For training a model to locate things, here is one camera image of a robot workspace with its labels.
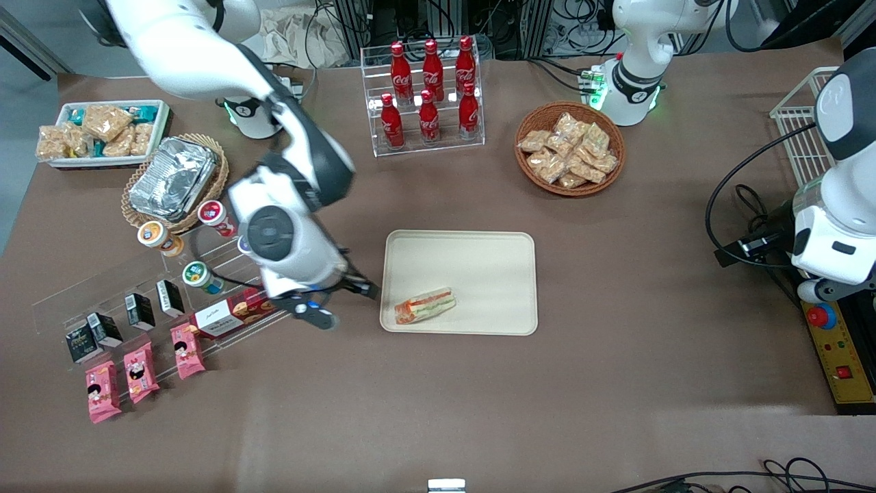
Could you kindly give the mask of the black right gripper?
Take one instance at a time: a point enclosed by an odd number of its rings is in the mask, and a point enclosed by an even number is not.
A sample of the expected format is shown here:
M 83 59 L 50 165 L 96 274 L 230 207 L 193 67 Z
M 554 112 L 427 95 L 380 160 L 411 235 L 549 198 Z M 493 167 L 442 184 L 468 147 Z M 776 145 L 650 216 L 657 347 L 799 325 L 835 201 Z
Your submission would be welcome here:
M 360 294 L 367 299 L 378 299 L 381 296 L 381 287 L 372 283 L 357 270 L 349 270 L 335 280 L 330 280 L 328 285 L 316 287 L 294 283 L 283 279 L 285 286 L 276 294 L 276 308 L 284 309 L 290 313 L 307 313 L 319 311 L 328 302 L 332 293 L 339 290 L 347 290 L 354 294 Z

